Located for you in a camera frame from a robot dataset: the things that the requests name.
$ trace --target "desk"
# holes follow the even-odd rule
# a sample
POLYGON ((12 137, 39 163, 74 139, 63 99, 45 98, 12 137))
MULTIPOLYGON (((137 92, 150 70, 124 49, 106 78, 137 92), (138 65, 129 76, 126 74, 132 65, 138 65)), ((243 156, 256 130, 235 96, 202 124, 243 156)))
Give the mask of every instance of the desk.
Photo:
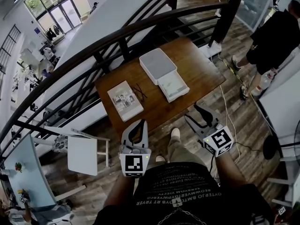
POLYGON ((42 171, 42 167, 30 135, 25 136, 20 141, 18 147, 5 160, 4 166, 5 169, 10 170, 10 174, 8 176, 9 182, 18 205, 21 208, 24 208, 24 204, 20 202, 21 195, 18 194, 18 190, 24 189, 27 191, 31 200, 30 206, 37 208, 55 205, 57 201, 86 188, 86 186, 83 185, 65 194, 54 197, 42 171), (22 168, 22 172, 17 172, 15 170, 15 163, 17 162, 24 166, 24 168, 22 168))
POLYGON ((187 94, 175 101, 168 103, 161 89, 154 85, 144 72, 138 58, 116 68, 95 82, 104 108, 120 138, 131 123, 142 118, 146 119, 149 131, 155 129, 225 81, 218 69, 209 63, 209 60, 189 39, 178 38, 160 48, 177 66, 177 72, 190 88, 187 94), (122 121, 107 93, 123 81, 127 81, 131 88, 139 84, 142 92, 148 97, 141 102, 144 111, 126 122, 122 121))

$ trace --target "leg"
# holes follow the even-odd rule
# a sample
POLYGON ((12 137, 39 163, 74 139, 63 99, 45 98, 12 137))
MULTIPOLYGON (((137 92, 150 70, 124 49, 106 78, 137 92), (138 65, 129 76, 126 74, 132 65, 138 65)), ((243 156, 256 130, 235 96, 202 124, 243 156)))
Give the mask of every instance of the leg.
POLYGON ((173 129, 171 139, 168 145, 168 158, 171 163, 174 162, 194 162, 205 166, 205 163, 195 154, 189 152, 180 141, 180 131, 173 129))
POLYGON ((233 65, 233 68, 237 71, 240 70, 241 67, 247 65, 249 63, 247 56, 243 57, 240 61, 236 58, 235 55, 231 57, 231 63, 233 65))
POLYGON ((237 66, 238 67, 243 67, 243 66, 245 66, 245 65, 247 65, 249 62, 248 62, 248 59, 247 59, 247 57, 245 56, 245 57, 243 57, 240 61, 239 61, 239 63, 237 64, 237 66))
POLYGON ((152 162, 151 164, 148 164, 147 170, 151 169, 153 167, 158 167, 158 166, 164 165, 164 164, 166 164, 164 157, 161 155, 158 155, 155 159, 155 163, 152 162))
POLYGON ((245 91, 246 96, 247 95, 249 96, 249 93, 261 83, 261 78, 262 78, 262 75, 260 75, 258 72, 256 72, 248 89, 245 91))

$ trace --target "black shirt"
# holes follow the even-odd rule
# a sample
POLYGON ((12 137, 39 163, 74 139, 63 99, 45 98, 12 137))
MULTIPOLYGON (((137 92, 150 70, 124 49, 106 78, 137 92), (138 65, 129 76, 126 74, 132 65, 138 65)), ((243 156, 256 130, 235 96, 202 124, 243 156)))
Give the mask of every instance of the black shirt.
POLYGON ((205 166, 185 162, 149 169, 132 204, 105 207, 94 224, 156 225, 162 220, 162 225, 272 225, 274 216, 253 184, 222 190, 205 166), (180 202, 177 210, 173 203, 180 202))
POLYGON ((251 38, 260 63, 277 69, 300 44, 298 21, 286 10, 276 12, 251 38))

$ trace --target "black shorts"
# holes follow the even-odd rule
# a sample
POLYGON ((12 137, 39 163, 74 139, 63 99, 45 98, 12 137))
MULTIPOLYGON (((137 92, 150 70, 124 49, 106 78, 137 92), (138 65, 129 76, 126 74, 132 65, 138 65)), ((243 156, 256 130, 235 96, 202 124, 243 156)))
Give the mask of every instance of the black shorts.
POLYGON ((267 59, 265 52, 256 48, 249 50, 246 54, 247 60, 250 64, 256 65, 257 72, 263 75, 273 68, 272 62, 267 59))

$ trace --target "white sneaker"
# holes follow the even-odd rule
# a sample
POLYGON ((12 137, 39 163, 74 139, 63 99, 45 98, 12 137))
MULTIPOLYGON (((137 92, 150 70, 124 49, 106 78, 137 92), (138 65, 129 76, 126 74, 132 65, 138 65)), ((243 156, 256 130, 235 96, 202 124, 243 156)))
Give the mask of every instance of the white sneaker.
POLYGON ((165 162, 165 159, 164 159, 163 156, 158 155, 158 156, 156 157, 155 161, 156 161, 156 162, 165 162))
POLYGON ((239 61, 238 61, 237 57, 235 55, 233 55, 231 57, 231 64, 236 71, 240 70, 240 67, 238 67, 238 63, 239 63, 239 61))
POLYGON ((172 130, 172 132, 171 132, 171 137, 174 137, 174 136, 176 136, 176 137, 178 137, 178 138, 180 139, 180 131, 179 131, 178 128, 174 128, 174 129, 172 130))

